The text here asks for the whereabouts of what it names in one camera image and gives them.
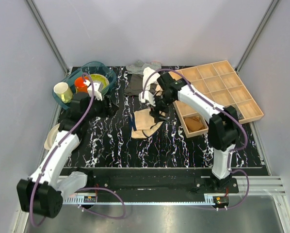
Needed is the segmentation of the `beige navy-trimmed underwear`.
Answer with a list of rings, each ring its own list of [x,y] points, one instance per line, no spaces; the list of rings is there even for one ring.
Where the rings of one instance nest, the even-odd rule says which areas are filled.
[[[142,109],[129,115],[129,124],[132,138],[146,139],[159,129],[162,121],[156,123],[150,115],[150,109]]]

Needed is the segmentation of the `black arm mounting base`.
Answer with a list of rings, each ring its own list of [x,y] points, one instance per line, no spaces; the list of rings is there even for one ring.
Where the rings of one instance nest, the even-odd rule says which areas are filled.
[[[209,168],[84,168],[65,167],[61,176],[88,172],[90,184],[116,192],[125,203],[201,202],[205,194],[239,193],[235,178],[214,187]]]

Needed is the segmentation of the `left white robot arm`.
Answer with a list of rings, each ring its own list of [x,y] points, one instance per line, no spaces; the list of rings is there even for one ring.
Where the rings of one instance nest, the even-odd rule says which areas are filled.
[[[84,92],[74,95],[43,162],[29,178],[21,179],[16,186],[22,211],[54,218],[70,195],[79,189],[90,192],[94,188],[94,179],[80,168],[63,180],[59,180],[59,176],[68,157],[80,144],[86,131],[85,124],[94,117],[113,117],[118,109],[108,95],[101,100]]]

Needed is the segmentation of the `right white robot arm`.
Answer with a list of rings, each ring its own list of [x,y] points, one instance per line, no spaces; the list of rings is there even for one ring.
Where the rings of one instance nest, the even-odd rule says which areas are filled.
[[[141,93],[151,105],[150,115],[156,122],[163,121],[162,113],[166,113],[173,102],[180,101],[202,116],[208,125],[208,140],[214,152],[209,185],[214,192],[222,192],[232,178],[231,158],[237,150],[236,142],[240,134],[247,136],[239,123],[237,110],[233,106],[224,107],[212,101],[184,76],[175,80],[170,75],[170,69],[163,69],[162,72],[153,71],[144,83],[146,88],[157,82],[162,89],[161,95]]]

